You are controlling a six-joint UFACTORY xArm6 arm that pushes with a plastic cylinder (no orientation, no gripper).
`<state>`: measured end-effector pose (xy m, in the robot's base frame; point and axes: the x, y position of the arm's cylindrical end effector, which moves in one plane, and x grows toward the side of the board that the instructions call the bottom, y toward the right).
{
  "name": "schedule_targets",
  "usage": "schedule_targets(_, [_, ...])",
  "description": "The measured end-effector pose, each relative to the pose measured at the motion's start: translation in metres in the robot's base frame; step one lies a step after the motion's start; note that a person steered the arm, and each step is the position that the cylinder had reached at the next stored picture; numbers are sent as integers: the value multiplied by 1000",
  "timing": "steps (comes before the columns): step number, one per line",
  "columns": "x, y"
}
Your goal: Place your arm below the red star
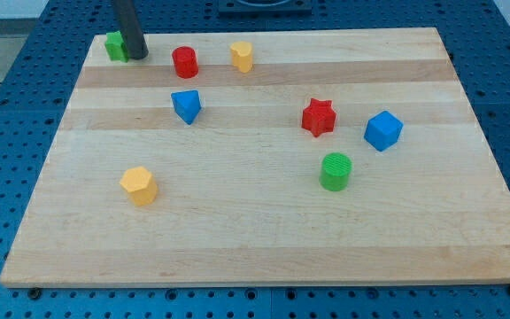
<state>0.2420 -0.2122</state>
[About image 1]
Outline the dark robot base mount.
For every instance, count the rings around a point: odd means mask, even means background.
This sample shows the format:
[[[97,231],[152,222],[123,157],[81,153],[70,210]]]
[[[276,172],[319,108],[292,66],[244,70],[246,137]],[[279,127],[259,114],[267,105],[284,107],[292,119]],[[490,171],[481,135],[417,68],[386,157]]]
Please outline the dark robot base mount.
[[[219,0],[219,14],[236,13],[308,13],[313,8],[312,0]]]

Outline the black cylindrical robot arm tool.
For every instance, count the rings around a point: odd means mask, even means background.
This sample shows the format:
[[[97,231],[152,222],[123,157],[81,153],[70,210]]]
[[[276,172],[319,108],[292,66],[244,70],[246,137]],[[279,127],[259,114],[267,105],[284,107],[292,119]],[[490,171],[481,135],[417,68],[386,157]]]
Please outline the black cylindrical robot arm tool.
[[[119,24],[122,38],[131,59],[141,60],[148,56],[148,46],[138,19],[133,0],[112,0],[112,8]]]

